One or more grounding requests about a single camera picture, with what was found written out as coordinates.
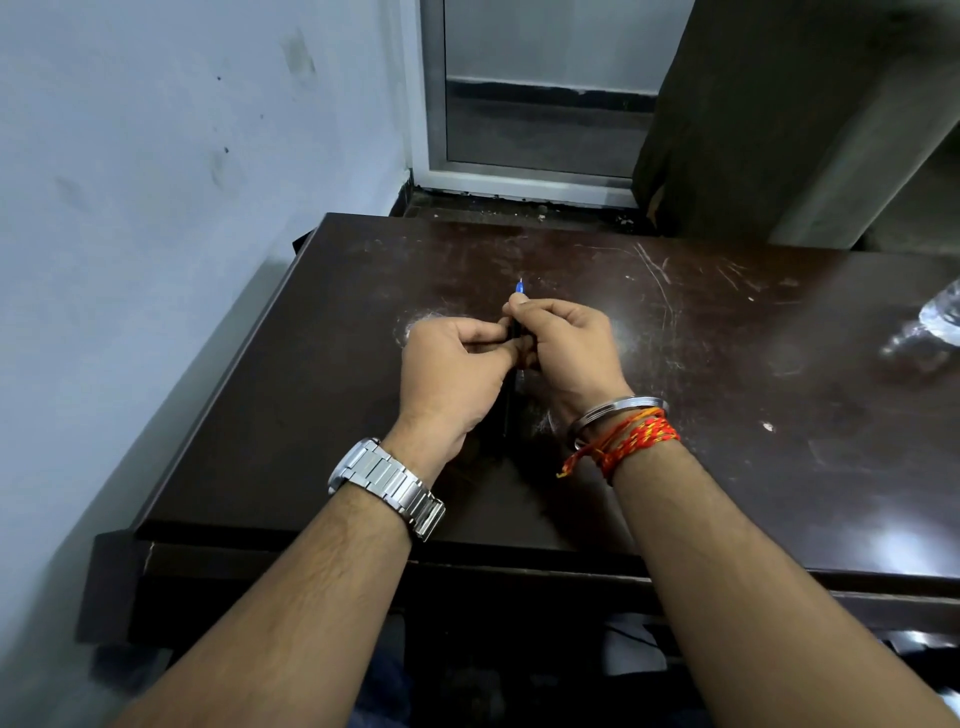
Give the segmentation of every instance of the red thread bracelet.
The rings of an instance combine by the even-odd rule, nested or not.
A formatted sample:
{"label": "red thread bracelet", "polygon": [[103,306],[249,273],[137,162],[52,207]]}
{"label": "red thread bracelet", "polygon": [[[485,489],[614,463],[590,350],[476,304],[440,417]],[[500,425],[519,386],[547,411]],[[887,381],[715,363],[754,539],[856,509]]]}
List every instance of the red thread bracelet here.
{"label": "red thread bracelet", "polygon": [[662,418],[664,417],[663,410],[659,407],[649,407],[647,409],[641,409],[633,417],[629,417],[621,423],[617,423],[611,429],[607,430],[604,434],[598,437],[593,442],[584,445],[582,448],[578,449],[572,455],[570,455],[564,462],[563,469],[557,473],[557,477],[567,477],[573,473],[573,469],[577,467],[577,463],[580,462],[582,458],[587,455],[591,455],[594,460],[597,460],[598,455],[605,455],[604,448],[606,448],[611,442],[613,442],[618,435],[623,434],[630,425],[639,421],[646,420],[648,418]]}
{"label": "red thread bracelet", "polygon": [[627,439],[620,443],[613,452],[606,453],[598,450],[593,454],[593,459],[600,467],[600,472],[603,473],[604,478],[610,480],[616,466],[624,458],[642,449],[652,448],[657,443],[666,440],[680,440],[680,435],[661,414],[635,427],[627,435]]}

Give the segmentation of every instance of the black pen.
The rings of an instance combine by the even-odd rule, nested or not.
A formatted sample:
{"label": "black pen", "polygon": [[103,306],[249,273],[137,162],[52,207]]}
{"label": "black pen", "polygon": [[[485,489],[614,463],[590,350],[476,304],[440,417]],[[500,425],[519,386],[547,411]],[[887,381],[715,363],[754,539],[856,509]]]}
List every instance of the black pen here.
{"label": "black pen", "polygon": [[[523,278],[521,278],[517,284],[515,291],[517,293],[523,293]],[[523,326],[517,319],[513,319],[510,323],[510,338],[518,339],[523,335]],[[507,393],[507,399],[504,402],[503,406],[503,439],[506,440],[510,434],[510,404],[514,398],[514,392],[516,391],[516,368],[510,370],[507,373],[507,376],[503,380],[503,386]]]}

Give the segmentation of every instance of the cable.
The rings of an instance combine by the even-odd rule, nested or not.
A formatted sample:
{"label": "cable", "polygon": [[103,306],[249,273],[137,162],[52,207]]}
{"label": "cable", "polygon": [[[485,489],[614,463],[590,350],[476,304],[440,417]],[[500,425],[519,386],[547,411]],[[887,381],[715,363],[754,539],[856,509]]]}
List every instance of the cable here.
{"label": "cable", "polygon": [[642,637],[638,637],[637,635],[632,635],[629,632],[624,632],[622,629],[611,627],[609,624],[604,624],[604,627],[606,629],[609,629],[611,632],[615,632],[616,634],[620,635],[620,637],[626,637],[628,640],[633,640],[634,642],[643,643],[650,647],[654,647],[655,649],[660,649],[660,646],[657,645],[657,643],[652,643],[649,640],[644,640]]}

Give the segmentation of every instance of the floor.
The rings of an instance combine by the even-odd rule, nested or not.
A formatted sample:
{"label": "floor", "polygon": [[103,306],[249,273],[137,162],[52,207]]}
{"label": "floor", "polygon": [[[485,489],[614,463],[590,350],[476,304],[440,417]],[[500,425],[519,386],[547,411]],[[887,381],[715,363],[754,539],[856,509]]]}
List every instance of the floor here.
{"label": "floor", "polygon": [[652,121],[651,113],[448,96],[447,158],[629,178]]}

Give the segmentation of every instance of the forearm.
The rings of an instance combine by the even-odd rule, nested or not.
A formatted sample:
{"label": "forearm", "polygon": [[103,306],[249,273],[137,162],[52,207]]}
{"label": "forearm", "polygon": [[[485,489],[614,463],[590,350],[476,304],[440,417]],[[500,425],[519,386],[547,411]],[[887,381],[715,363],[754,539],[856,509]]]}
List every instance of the forearm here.
{"label": "forearm", "polygon": [[[418,439],[384,448],[432,483]],[[344,486],[117,726],[345,725],[409,552],[396,512]]]}
{"label": "forearm", "polygon": [[679,442],[627,458],[613,485],[718,725],[956,724]]}

